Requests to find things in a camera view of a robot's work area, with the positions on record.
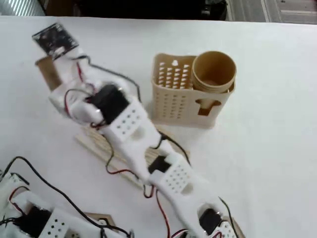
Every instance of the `white table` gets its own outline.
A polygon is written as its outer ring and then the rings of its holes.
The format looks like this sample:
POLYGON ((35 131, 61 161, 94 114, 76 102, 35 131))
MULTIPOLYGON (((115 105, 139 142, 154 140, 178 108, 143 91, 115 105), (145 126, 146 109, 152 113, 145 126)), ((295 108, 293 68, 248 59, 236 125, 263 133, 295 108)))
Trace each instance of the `white table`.
MULTIPOLYGON (((191 151, 247 237, 316 237, 317 26, 211 21, 1 17, 0 166, 28 158, 85 211, 112 214, 138 238, 166 237, 155 199, 75 142, 79 126, 62 118, 34 62, 44 53, 31 35, 60 21, 94 63, 125 73, 152 97, 157 53, 223 51, 237 63, 236 92, 212 130, 170 127, 191 151)), ((14 165, 48 201, 67 202, 22 163, 14 165)), ((164 200, 172 231, 182 228, 164 200)))

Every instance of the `black circuit board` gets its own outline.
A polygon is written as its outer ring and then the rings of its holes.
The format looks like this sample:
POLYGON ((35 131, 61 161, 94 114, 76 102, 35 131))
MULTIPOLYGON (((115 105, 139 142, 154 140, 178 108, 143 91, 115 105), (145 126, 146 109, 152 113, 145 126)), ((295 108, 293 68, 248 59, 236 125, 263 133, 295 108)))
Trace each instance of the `black circuit board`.
POLYGON ((34 34, 32 39, 36 41, 53 60, 79 46, 78 42, 72 38, 60 23, 55 23, 34 34))

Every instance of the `wire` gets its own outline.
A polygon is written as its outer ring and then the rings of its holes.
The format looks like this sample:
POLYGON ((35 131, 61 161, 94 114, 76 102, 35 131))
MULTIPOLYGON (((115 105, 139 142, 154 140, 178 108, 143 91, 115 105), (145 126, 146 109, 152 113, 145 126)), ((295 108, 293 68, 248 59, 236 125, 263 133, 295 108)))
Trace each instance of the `wire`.
POLYGON ((237 238, 239 238, 238 233, 237 233, 236 228, 235 228, 234 223, 233 223, 233 219, 232 219, 231 212, 230 212, 230 208, 229 208, 228 204, 227 204, 221 197, 219 197, 219 199, 220 199, 220 200, 222 201, 222 203, 226 206, 226 208, 227 208, 227 210, 228 210, 228 213, 229 213, 229 219, 230 219, 230 223, 231 223, 231 225, 232 225, 232 229, 233 229, 233 231, 234 231, 234 234, 236 235, 237 238))
POLYGON ((181 230, 175 232, 174 234, 172 234, 171 238, 176 238, 187 231, 188 231, 187 229, 181 229, 181 230))
POLYGON ((146 193, 146 186, 143 185, 143 195, 145 196, 145 198, 151 198, 154 195, 154 185, 151 185, 151 192, 150 195, 147 195, 146 193))
POLYGON ((80 68, 79 62, 77 62, 76 65, 77 65, 77 71, 78 71, 78 75, 79 75, 80 81, 83 83, 84 82, 83 76, 82 76, 83 71, 80 68))
POLYGON ((68 116, 70 116, 69 114, 69 109, 68 109, 68 105, 67 105, 67 95, 69 92, 71 91, 77 91, 77 92, 81 92, 81 93, 85 93, 87 94, 88 96, 92 96, 90 93, 86 92, 85 90, 82 90, 82 89, 78 89, 78 88, 71 88, 71 89, 68 89, 64 95, 64 107, 65 107, 65 112, 67 113, 68 116))
POLYGON ((110 171, 110 170, 109 170, 109 165, 110 165, 112 159, 114 158, 114 149, 113 149, 112 144, 109 142, 109 140, 108 140, 104 135, 103 135, 103 137, 105 138, 105 140, 107 141, 107 143, 109 144, 110 149, 111 149, 110 158, 108 159, 108 162, 106 163, 106 170, 107 170, 107 172, 108 172, 109 174, 111 174, 111 175, 116 175, 116 174, 119 174, 119 173, 122 173, 122 172, 129 172, 129 173, 133 174, 136 178, 138 178, 138 177, 136 176, 136 174, 133 173, 133 172, 132 172, 131 170, 129 170, 129 169, 122 169, 122 170, 118 170, 118 171, 110 171))
POLYGON ((165 214, 160 202, 159 202, 159 196, 158 196, 158 189, 156 190, 156 197, 157 197, 157 202, 158 202, 158 207, 160 209, 160 211, 162 212, 162 215, 164 217, 165 223, 166 223, 166 228, 167 228, 167 238, 170 238, 170 227, 169 227, 169 222, 168 222, 168 218, 167 215, 165 214))
POLYGON ((189 163, 189 165, 191 165, 189 157, 188 157, 185 149, 180 144, 178 144, 175 140, 173 140, 171 137, 169 137, 168 135, 164 134, 161 131, 158 131, 158 132, 161 134, 162 137, 164 137, 164 139, 166 138, 166 140, 168 140, 168 141, 172 142, 173 144, 175 144, 183 152, 183 154, 185 155, 185 158, 186 158, 187 162, 189 163))
POLYGON ((26 189, 26 190, 29 190, 29 188, 28 187, 26 187, 26 186, 20 186, 20 187, 17 187, 12 193, 11 193, 11 195, 10 195, 10 197, 9 197, 9 202, 14 206, 14 208, 16 209, 16 210, 18 210, 23 216, 25 216, 26 214, 25 214, 25 212, 23 212, 23 210, 18 206, 18 204, 16 204, 15 202, 12 202, 11 200, 12 200, 12 197, 14 196, 14 194, 17 192, 17 190, 19 190, 20 188, 24 188, 24 189, 26 189))
POLYGON ((4 224, 8 224, 10 222, 15 222, 16 220, 17 220, 17 218, 15 218, 15 217, 4 219, 4 220, 0 221, 0 226, 2 226, 4 224))
POLYGON ((8 166, 5 168, 3 174, 0 177, 0 181, 4 178, 4 176, 8 173, 8 171, 10 170, 11 166, 13 165, 13 163, 17 160, 23 160, 29 167, 30 169, 35 173, 35 175, 43 182, 45 183, 48 187, 50 187, 51 189, 55 190, 56 192, 58 192, 60 195, 62 195, 74 208, 75 210, 83 217, 85 218, 88 222, 90 222, 91 224, 93 224, 94 226, 103 229, 103 228, 108 228, 108 229, 112 229, 112 230, 118 230, 124 234, 126 234, 127 237, 129 237, 129 233, 127 231, 125 231, 124 229, 120 228, 120 227, 116 227, 116 226, 111 226, 111 225, 100 225, 98 223, 96 223, 94 220, 92 220, 91 218, 89 218, 82 210, 80 210, 80 208, 78 208, 78 206, 61 190, 59 190, 58 188, 56 188, 55 186, 51 185, 47 180, 45 180, 40 174, 39 172, 37 172, 37 170, 33 167, 33 165, 24 157, 22 156, 17 156, 15 158, 13 158, 11 160, 11 162, 8 164, 8 166))
POLYGON ((121 73, 118 73, 118 72, 112 71, 110 69, 98 66, 96 64, 92 64, 91 63, 91 58, 88 55, 82 55, 82 56, 79 56, 79 57, 76 57, 76 58, 72 58, 72 60, 82 60, 82 59, 87 59, 88 65, 93 67, 93 68, 99 69, 101 71, 104 71, 104 72, 107 72, 107 73, 110 73, 110 74, 113 74, 113 75, 116 75, 116 76, 119 76, 119 77, 129 81, 130 83, 134 84, 134 86, 137 89, 138 99, 139 99, 140 103, 142 102, 141 101, 140 86, 134 80, 132 80, 131 78, 129 78, 129 77, 127 77, 127 76, 125 76, 125 75, 123 75, 121 73))
POLYGON ((218 235, 220 235, 220 238, 222 237, 222 233, 221 232, 217 232, 216 234, 214 234, 214 236, 212 238, 217 238, 218 235))

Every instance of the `perforated basket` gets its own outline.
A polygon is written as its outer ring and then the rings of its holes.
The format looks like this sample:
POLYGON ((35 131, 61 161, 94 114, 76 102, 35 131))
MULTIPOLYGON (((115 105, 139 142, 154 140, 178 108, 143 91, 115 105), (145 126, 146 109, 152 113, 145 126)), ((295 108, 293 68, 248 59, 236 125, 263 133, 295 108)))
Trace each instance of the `perforated basket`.
POLYGON ((157 123, 212 127, 222 107, 234 91, 235 83, 225 93, 206 93, 193 89, 192 64, 196 56, 158 54, 154 61, 153 121, 157 123), (201 113, 199 100, 218 102, 208 113, 201 113))

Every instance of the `cup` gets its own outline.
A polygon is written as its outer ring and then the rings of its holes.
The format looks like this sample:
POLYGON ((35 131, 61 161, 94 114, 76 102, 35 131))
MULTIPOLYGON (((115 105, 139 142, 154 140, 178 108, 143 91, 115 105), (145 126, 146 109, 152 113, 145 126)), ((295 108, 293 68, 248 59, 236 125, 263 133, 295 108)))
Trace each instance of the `cup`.
MULTIPOLYGON (((231 57, 218 51, 202 53, 194 59, 192 83, 195 90, 210 94, 221 94, 230 91, 236 76, 236 65, 231 57)), ((204 98, 196 100, 200 104, 199 115, 208 116, 213 106, 221 102, 204 98)))

